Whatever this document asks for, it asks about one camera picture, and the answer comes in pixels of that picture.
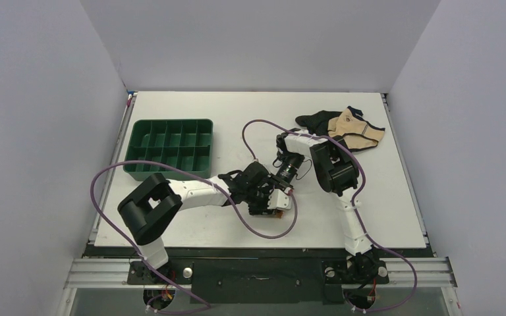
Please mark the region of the green compartment tray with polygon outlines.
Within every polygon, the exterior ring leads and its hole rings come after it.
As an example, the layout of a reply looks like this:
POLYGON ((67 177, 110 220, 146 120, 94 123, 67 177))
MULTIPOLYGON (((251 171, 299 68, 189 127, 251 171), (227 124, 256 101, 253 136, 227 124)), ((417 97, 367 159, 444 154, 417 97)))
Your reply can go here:
POLYGON ((143 119, 134 123, 125 159, 155 161, 201 178, 211 176, 213 122, 143 119))

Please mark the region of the beige underwear with dark trim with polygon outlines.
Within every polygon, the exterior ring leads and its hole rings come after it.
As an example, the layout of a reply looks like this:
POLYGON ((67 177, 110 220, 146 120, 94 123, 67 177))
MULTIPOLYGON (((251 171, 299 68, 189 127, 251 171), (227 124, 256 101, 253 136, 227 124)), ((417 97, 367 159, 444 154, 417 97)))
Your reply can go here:
POLYGON ((385 128, 374 126, 363 118, 361 110, 348 106, 338 117, 329 120, 327 132, 329 137, 342 137, 349 151, 355 152, 377 147, 385 128))

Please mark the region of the brown underwear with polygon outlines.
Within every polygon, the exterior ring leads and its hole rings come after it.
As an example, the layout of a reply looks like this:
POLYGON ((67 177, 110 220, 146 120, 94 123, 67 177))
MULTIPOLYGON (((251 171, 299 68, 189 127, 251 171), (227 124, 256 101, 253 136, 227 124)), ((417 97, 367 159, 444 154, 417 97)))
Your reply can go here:
POLYGON ((280 219, 283 216, 284 211, 278 209, 269 209, 261 212, 261 216, 280 219))

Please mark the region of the black patterned underwear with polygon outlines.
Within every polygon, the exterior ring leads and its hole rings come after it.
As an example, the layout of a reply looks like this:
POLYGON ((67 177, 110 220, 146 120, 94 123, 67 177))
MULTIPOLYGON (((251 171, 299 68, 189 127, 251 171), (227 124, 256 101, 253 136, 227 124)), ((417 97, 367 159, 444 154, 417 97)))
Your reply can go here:
POLYGON ((318 111, 312 115, 300 115, 295 118, 295 122, 307 129, 310 134, 317 136, 328 135, 328 124, 331 119, 339 117, 341 111, 318 111))

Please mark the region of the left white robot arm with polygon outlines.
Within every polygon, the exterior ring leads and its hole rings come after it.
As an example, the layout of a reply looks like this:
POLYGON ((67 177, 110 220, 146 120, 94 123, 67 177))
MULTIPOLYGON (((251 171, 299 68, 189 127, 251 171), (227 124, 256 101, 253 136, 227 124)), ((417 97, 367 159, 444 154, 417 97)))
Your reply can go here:
POLYGON ((170 264, 161 237, 179 211, 245 202, 255 215, 272 215, 290 208, 288 194, 289 189, 281 188, 274 175, 253 162, 243 171, 201 180, 173 180, 155 173, 122 200, 117 211, 147 262, 144 274, 162 283, 169 277, 170 264))

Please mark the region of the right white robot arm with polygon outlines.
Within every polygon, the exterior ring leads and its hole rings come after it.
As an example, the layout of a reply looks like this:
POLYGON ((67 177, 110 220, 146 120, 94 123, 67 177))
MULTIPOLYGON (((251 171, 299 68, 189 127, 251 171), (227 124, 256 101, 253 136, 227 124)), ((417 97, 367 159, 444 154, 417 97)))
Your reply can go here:
POLYGON ((386 279, 388 271, 364 230, 356 209, 359 168, 338 138, 315 136, 303 130, 283 132, 276 137, 277 159, 282 162, 277 175, 290 182, 295 163, 312 162, 320 188, 331 194, 343 231, 346 252, 345 272, 353 283, 386 279))

